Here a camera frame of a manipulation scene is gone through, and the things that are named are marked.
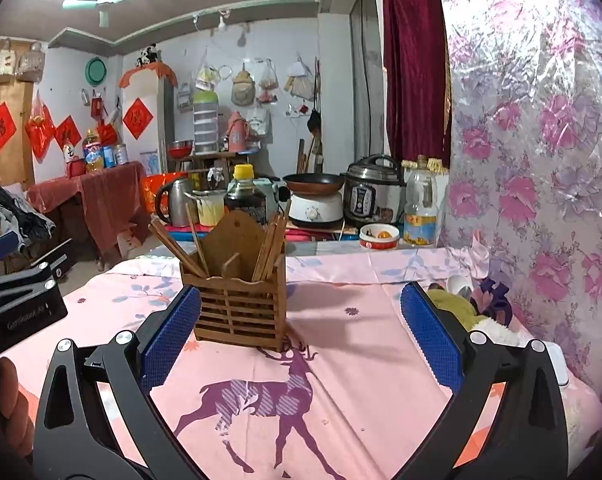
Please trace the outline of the person's left hand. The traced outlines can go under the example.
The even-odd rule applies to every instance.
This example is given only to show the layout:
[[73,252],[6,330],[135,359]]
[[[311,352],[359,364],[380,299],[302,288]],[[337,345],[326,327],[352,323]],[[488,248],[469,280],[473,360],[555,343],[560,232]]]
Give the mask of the person's left hand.
[[16,366],[8,358],[0,358],[0,414],[6,420],[0,433],[0,452],[10,448],[13,455],[30,456],[34,424],[28,414],[28,399],[20,391]]

